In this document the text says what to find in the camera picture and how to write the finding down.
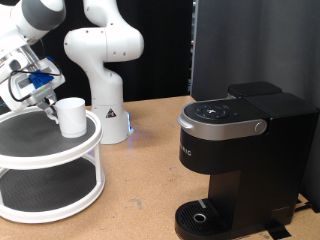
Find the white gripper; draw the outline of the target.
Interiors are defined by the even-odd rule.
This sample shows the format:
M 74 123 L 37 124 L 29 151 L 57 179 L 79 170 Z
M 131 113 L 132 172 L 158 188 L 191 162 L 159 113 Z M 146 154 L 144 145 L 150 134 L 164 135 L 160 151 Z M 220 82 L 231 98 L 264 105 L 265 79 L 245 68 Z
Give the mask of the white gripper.
M 54 115 L 57 102 L 55 89 L 65 82 L 60 67 L 51 58 L 44 58 L 23 69 L 14 70 L 0 84 L 0 96 L 6 106 L 20 112 L 37 106 L 47 115 Z

